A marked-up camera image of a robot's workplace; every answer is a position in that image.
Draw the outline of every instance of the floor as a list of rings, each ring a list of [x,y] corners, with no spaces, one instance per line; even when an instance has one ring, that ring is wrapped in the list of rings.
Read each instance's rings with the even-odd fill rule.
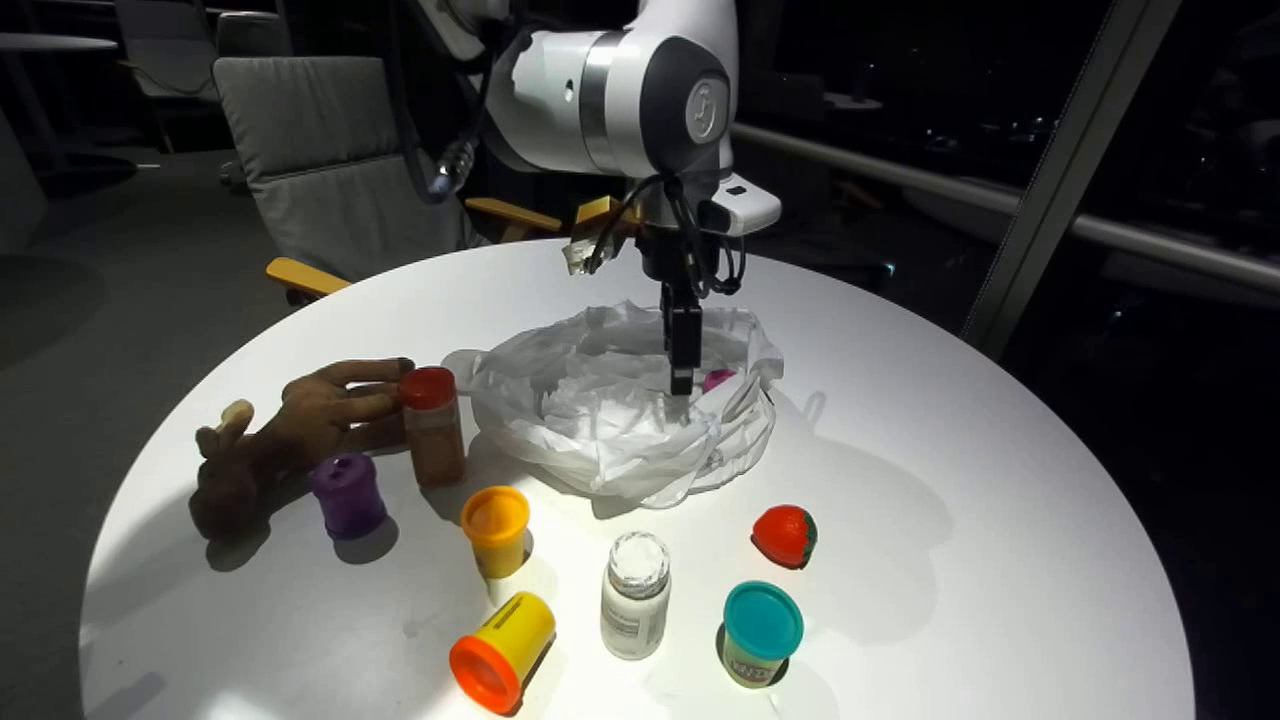
[[[77,715],[77,610],[96,522],[159,414],[289,312],[220,154],[142,160],[54,202],[0,256],[0,720]]]
[[[1087,329],[1095,295],[1109,324]],[[1280,715],[1280,312],[1103,285],[1061,302],[1077,309],[1032,312],[1032,329],[1057,330],[1016,370],[1144,520],[1178,595],[1201,720]]]

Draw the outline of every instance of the cable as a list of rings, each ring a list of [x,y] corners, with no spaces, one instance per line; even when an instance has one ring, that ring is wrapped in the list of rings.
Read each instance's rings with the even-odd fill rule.
[[[589,270],[594,270],[604,263],[604,247],[606,247],[606,256],[621,251],[621,238],[610,238],[610,231],[644,200],[644,191],[653,191],[653,185],[659,185],[659,177],[644,177],[639,185],[632,185],[626,197],[606,213],[606,218],[598,228],[598,243],[583,260]]]
[[[727,234],[722,234],[720,243],[722,243],[722,268],[727,268],[727,275],[717,278],[717,292],[730,295],[730,292],[743,288],[743,275],[747,275],[747,238],[738,238],[738,234],[727,238]]]
[[[475,150],[481,150],[483,121],[486,121],[486,112],[483,112],[486,81],[493,81],[493,65],[483,58],[481,93],[472,100],[472,123],[468,123],[468,133],[460,138],[450,138],[441,150],[435,177],[426,185],[426,191],[435,200],[455,197],[460,186],[468,186],[468,180],[475,172]]]
[[[399,45],[399,0],[386,0],[386,58],[385,58],[385,72],[386,72],[386,93],[390,93],[390,114],[394,114],[394,135],[399,135],[399,154],[402,154],[402,172],[417,186],[417,197],[433,200],[433,186],[426,186],[426,172],[424,172],[424,160],[419,160],[419,135],[413,126],[413,114],[409,114],[409,94],[402,94],[402,45]]]
[[[692,247],[692,288],[696,295],[704,298],[706,295],[706,251],[704,251],[704,238],[687,215],[687,202],[685,202],[685,186],[675,177],[662,180],[662,191],[669,191],[669,202],[675,213],[675,222],[685,231],[685,243]]]

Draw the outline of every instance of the white lid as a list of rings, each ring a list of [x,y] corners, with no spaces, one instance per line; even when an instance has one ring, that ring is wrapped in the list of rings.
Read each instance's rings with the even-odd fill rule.
[[[673,555],[653,533],[626,533],[606,552],[606,583],[632,601],[669,587]]]

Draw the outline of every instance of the chair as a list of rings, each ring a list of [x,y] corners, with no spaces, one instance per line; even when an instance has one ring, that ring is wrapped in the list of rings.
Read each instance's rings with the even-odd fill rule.
[[[20,251],[38,228],[49,200],[0,112],[0,251]]]
[[[377,55],[223,55],[212,72],[253,200],[282,251],[271,278],[324,295],[475,243],[460,200],[417,191]],[[561,228],[503,200],[468,202],[518,228]]]
[[[125,65],[151,103],[162,150],[170,150],[167,121],[215,106],[212,23],[201,4],[184,0],[115,0]]]
[[[292,34],[280,11],[220,6],[215,11],[215,55],[292,55]]]

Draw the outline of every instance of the teal cup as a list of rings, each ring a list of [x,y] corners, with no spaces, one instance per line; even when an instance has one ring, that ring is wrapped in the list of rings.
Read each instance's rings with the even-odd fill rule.
[[[750,578],[727,593],[717,650],[737,684],[766,689],[782,678],[798,641],[804,614],[782,587]]]

